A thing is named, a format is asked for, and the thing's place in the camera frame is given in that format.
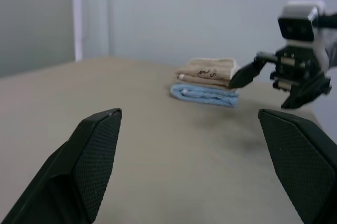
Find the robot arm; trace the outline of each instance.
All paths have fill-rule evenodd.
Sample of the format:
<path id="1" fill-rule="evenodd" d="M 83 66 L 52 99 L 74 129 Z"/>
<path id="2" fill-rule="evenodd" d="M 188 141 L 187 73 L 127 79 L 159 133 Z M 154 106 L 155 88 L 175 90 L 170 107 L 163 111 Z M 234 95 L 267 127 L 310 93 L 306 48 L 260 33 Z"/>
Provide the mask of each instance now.
<path id="1" fill-rule="evenodd" d="M 337 15 L 325 15 L 323 1 L 292 1 L 284 7 L 279 26 L 286 46 L 275 54 L 257 53 L 251 64 L 234 75 L 230 88 L 246 86 L 271 63 L 275 65 L 270 75 L 273 88 L 290 93 L 282 108 L 295 109 L 331 90 L 325 74 L 337 66 L 337 34 L 323 29 L 337 29 Z"/>

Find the table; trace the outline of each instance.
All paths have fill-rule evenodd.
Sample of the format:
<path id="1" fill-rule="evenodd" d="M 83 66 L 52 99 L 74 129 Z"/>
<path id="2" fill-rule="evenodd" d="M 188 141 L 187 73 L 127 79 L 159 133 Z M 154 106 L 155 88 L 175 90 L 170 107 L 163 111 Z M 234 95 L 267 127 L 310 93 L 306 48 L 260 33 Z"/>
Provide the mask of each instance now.
<path id="1" fill-rule="evenodd" d="M 174 67 L 99 58 L 0 80 L 0 220 L 85 117 L 121 108 L 95 223 L 301 223 L 257 118 L 286 94 L 254 82 L 238 108 L 169 95 Z M 309 108 L 296 111 L 315 121 Z"/>

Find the blue towel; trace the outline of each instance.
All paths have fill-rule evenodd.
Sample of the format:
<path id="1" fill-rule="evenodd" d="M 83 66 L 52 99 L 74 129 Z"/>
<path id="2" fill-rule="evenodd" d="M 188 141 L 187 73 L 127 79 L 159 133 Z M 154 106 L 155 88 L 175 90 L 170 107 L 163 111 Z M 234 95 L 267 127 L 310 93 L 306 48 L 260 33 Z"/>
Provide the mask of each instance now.
<path id="1" fill-rule="evenodd" d="M 186 101 L 235 107 L 239 95 L 235 91 L 226 91 L 201 86 L 176 84 L 170 90 L 172 96 Z"/>

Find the beige table surface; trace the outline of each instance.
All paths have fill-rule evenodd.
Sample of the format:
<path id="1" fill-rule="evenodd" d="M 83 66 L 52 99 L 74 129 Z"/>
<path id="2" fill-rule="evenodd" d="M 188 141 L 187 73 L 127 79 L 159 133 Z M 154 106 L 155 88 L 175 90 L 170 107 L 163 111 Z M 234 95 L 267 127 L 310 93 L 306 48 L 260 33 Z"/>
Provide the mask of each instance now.
<path id="1" fill-rule="evenodd" d="M 121 108 L 95 223 L 301 223 L 257 119 L 286 94 L 255 82 L 241 90 L 238 108 L 188 103 L 168 93 L 173 72 L 101 58 L 0 80 L 0 220 L 83 118 Z"/>

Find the gray wall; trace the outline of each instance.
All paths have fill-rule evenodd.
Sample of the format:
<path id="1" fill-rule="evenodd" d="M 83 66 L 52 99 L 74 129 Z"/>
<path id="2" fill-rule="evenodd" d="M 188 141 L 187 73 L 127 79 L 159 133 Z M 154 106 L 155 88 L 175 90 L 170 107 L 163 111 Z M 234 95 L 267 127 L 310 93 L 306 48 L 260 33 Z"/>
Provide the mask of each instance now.
<path id="1" fill-rule="evenodd" d="M 192 57 L 234 57 L 244 65 L 258 50 L 284 46 L 277 17 L 288 0 L 111 0 L 111 48 L 117 56 L 174 65 Z M 337 0 L 325 0 L 337 11 Z M 268 80 L 271 68 L 262 72 Z M 337 72 L 333 90 L 314 103 L 337 139 Z"/>
<path id="2" fill-rule="evenodd" d="M 74 60 L 72 0 L 0 0 L 0 76 Z"/>

